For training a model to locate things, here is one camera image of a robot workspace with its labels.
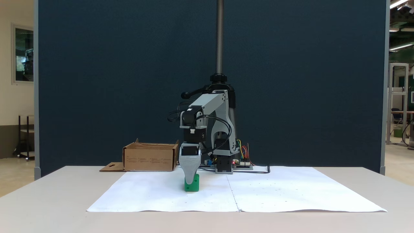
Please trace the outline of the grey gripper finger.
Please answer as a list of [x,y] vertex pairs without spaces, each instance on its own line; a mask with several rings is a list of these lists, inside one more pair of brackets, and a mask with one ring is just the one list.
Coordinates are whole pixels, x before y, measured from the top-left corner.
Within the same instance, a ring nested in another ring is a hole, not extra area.
[[194,176],[201,164],[201,157],[180,157],[180,166],[185,175],[187,184],[192,184]]

